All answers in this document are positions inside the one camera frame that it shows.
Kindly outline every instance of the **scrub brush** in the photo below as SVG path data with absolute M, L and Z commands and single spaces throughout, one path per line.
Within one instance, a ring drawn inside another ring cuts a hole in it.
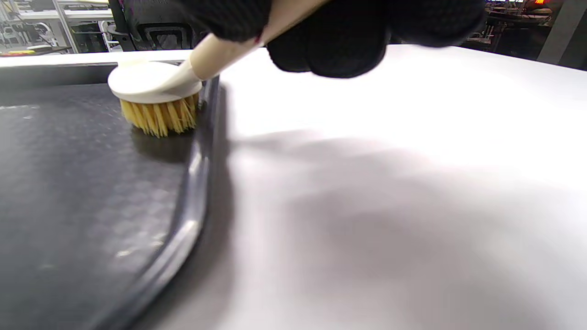
M 262 47 L 309 16 L 328 0 L 273 0 L 260 37 L 231 42 L 209 34 L 181 65 L 160 62 L 120 63 L 108 77 L 124 117 L 145 133 L 167 136 L 195 127 L 197 93 L 202 81 Z

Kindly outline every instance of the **textured tray surface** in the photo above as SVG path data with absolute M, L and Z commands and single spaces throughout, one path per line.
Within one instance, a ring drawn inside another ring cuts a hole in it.
M 131 129 L 106 85 L 0 94 L 0 329 L 117 299 L 165 242 L 191 140 Z

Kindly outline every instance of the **chair backrest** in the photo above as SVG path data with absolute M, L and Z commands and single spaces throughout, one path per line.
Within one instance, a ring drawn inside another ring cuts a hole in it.
M 191 49 L 205 36 L 173 0 L 122 0 L 122 10 L 124 22 L 114 15 L 115 24 L 125 24 L 136 50 Z

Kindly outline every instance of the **office chair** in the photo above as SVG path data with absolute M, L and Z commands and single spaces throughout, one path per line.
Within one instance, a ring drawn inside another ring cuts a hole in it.
M 109 0 L 114 18 L 109 32 L 125 52 L 192 49 L 207 32 L 172 1 Z

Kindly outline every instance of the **black tray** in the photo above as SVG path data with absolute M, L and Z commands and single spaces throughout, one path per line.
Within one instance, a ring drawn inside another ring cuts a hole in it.
M 121 329 L 200 233 L 218 79 L 198 129 L 166 139 L 132 129 L 103 83 L 47 81 L 0 92 L 0 329 Z

